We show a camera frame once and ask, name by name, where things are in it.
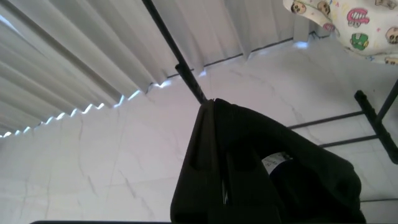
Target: cartoon print fabric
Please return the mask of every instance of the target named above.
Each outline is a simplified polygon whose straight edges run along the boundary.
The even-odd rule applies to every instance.
[[[284,0],[335,34],[350,55],[398,65],[398,0]]]

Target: black fabric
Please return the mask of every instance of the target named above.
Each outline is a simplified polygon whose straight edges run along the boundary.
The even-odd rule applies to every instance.
[[[280,123],[253,110],[215,100],[215,129],[222,151],[255,149],[260,158],[284,151],[293,159],[270,176],[287,222],[365,223],[361,182],[353,166]]]

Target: red cartoon character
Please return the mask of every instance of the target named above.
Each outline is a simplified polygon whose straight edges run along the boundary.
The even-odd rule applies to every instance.
[[[347,14],[348,26],[358,28],[362,23],[368,24],[369,18],[366,17],[368,10],[363,8],[354,8]]]
[[[329,22],[325,23],[325,24],[323,25],[323,28],[324,28],[325,30],[329,31],[329,32],[333,32],[333,31],[335,31],[335,29],[336,29],[336,27],[335,27],[333,24],[329,23]]]

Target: curtain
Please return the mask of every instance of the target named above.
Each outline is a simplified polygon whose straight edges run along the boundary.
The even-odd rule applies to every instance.
[[[296,29],[280,0],[154,4],[196,74],[209,63],[247,59]],[[176,74],[177,60],[141,0],[8,0],[0,15],[2,136],[114,106]]]

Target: marble floor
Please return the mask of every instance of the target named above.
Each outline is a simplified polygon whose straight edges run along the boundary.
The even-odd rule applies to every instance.
[[[286,42],[207,67],[207,98],[222,98],[284,125],[378,110],[398,67],[350,58],[329,38]],[[174,188],[199,109],[180,77],[116,108],[77,112],[0,140],[0,223],[36,220],[169,221]],[[398,139],[398,106],[384,124]],[[364,116],[296,130],[323,144],[373,134]],[[353,163],[361,200],[398,198],[398,166],[378,140],[328,148]]]

